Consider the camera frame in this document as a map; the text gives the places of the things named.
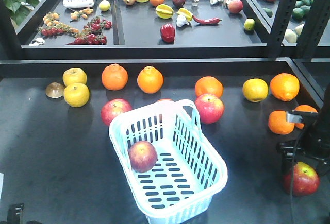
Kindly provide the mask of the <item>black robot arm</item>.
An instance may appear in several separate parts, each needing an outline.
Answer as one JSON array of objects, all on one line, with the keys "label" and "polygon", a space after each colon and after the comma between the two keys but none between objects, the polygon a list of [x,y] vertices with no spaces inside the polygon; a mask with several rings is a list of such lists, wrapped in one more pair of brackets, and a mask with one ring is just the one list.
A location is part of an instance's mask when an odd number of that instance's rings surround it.
[{"label": "black robot arm", "polygon": [[282,155],[282,174],[291,171],[297,154],[318,161],[319,176],[329,173],[329,87],[326,88],[323,106],[319,112],[291,110],[285,112],[286,121],[302,123],[304,128],[296,139],[276,145]]}]

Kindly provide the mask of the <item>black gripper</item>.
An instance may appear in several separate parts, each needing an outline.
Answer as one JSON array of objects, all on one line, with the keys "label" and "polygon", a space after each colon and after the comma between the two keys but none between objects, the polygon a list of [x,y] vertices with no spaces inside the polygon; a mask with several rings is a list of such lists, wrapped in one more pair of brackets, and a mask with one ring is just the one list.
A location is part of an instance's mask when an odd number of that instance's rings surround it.
[{"label": "black gripper", "polygon": [[322,177],[329,174],[329,144],[316,142],[280,142],[276,145],[276,150],[282,156],[281,171],[285,175],[292,169],[292,162],[297,159],[309,158],[316,160],[316,172]]}]

